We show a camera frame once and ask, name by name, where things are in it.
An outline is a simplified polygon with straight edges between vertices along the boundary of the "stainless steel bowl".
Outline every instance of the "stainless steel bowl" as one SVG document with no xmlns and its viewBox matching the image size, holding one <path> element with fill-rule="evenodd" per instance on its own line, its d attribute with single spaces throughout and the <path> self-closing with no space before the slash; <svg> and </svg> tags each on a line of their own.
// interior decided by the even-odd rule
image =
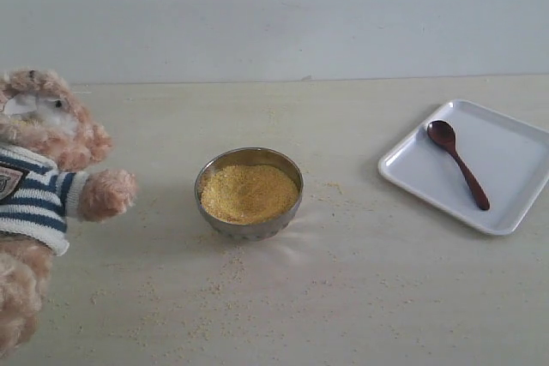
<svg viewBox="0 0 549 366">
<path fill-rule="evenodd" d="M 298 187 L 297 201 L 290 210 L 279 217 L 256 225 L 238 225 L 217 219 L 202 207 L 202 191 L 208 180 L 217 171 L 229 165 L 272 165 L 277 167 L 286 173 Z M 276 235 L 294 218 L 303 198 L 303 176 L 297 165 L 282 153 L 264 147 L 242 147 L 219 155 L 202 168 L 195 181 L 195 198 L 200 214 L 215 231 L 238 240 L 263 240 Z"/>
</svg>

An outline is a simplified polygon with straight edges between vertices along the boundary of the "stuffed animal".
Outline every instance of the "stuffed animal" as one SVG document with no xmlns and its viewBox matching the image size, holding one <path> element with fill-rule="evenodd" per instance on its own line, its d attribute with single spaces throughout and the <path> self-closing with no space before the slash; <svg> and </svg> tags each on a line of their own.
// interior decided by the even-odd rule
<svg viewBox="0 0 549 366">
<path fill-rule="evenodd" d="M 88 174 L 110 136 L 52 71 L 0 80 L 0 357 L 37 329 L 52 260 L 69 242 L 66 218 L 99 222 L 132 205 L 134 175 Z"/>
</svg>

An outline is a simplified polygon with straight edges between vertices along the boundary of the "white tray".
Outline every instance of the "white tray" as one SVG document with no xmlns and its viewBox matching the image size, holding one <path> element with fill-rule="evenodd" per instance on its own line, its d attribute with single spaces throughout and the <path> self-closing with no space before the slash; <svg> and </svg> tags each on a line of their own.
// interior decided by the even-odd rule
<svg viewBox="0 0 549 366">
<path fill-rule="evenodd" d="M 436 147 L 426 126 L 445 120 L 457 152 L 486 192 L 491 208 L 474 203 L 455 161 Z M 392 183 L 489 235 L 515 231 L 549 179 L 549 133 L 466 100 L 442 105 L 379 161 Z"/>
</svg>

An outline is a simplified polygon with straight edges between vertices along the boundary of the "blue and white striped sweater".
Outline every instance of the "blue and white striped sweater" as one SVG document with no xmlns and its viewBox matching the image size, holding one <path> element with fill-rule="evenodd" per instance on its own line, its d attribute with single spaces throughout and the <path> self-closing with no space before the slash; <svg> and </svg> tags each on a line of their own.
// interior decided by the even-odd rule
<svg viewBox="0 0 549 366">
<path fill-rule="evenodd" d="M 22 147 L 0 146 L 0 231 L 35 238 L 63 255 L 69 248 L 66 217 L 78 218 L 88 176 L 60 171 L 52 160 Z"/>
</svg>

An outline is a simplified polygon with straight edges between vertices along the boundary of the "white wall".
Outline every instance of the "white wall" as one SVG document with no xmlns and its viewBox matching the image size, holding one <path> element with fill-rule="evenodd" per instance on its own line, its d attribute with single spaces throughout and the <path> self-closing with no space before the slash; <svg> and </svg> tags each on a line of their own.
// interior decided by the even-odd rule
<svg viewBox="0 0 549 366">
<path fill-rule="evenodd" d="M 0 0 L 0 68 L 70 81 L 549 72 L 549 0 Z"/>
</svg>

